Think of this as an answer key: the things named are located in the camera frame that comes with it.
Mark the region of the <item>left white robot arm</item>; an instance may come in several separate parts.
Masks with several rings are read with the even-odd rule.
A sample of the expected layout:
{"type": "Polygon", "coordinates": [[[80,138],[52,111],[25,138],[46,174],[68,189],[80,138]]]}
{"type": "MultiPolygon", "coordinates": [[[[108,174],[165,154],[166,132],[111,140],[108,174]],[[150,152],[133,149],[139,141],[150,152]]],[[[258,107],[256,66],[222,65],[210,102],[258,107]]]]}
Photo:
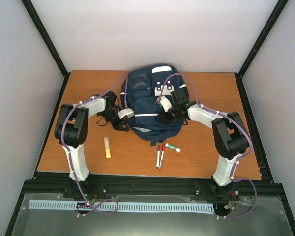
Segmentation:
{"type": "Polygon", "coordinates": [[[93,115],[102,116],[114,130],[128,131],[126,118],[134,116],[130,108],[115,107],[117,96],[109,91],[95,94],[86,101],[77,104],[62,104],[55,127],[55,138],[64,149],[70,169],[69,177],[79,181],[75,192],[82,198],[92,194],[92,185],[85,181],[89,175],[84,154],[84,142],[88,134],[88,120],[93,115]]]}

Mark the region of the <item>navy blue backpack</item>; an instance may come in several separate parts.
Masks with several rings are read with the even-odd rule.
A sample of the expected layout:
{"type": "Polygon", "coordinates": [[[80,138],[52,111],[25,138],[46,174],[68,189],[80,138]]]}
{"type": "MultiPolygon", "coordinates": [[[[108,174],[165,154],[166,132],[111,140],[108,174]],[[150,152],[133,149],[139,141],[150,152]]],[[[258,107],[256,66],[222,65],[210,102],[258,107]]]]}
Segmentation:
{"type": "Polygon", "coordinates": [[[186,95],[189,94],[177,69],[165,63],[137,68],[128,73],[121,85],[122,107],[134,111],[134,116],[127,119],[128,125],[152,146],[177,135],[183,126],[184,118],[174,119],[169,124],[161,123],[158,118],[164,108],[157,104],[157,99],[164,96],[173,104],[171,92],[177,89],[184,89],[186,95]]]}

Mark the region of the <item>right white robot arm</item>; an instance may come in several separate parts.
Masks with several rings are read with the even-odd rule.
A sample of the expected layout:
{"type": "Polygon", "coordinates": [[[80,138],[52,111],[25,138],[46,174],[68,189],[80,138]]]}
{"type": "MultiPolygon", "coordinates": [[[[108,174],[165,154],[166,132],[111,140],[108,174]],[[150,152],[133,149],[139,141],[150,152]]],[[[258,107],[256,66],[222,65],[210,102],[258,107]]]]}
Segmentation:
{"type": "Polygon", "coordinates": [[[162,111],[157,121],[170,124],[175,119],[187,119],[199,122],[213,131],[215,148],[219,154],[216,171],[211,177],[210,194],[215,199],[221,199],[234,180],[234,172],[239,159],[247,148],[252,148],[252,142],[237,112],[222,113],[200,104],[189,101],[183,88],[171,92],[172,101],[163,95],[164,86],[160,88],[156,104],[162,111]]]}

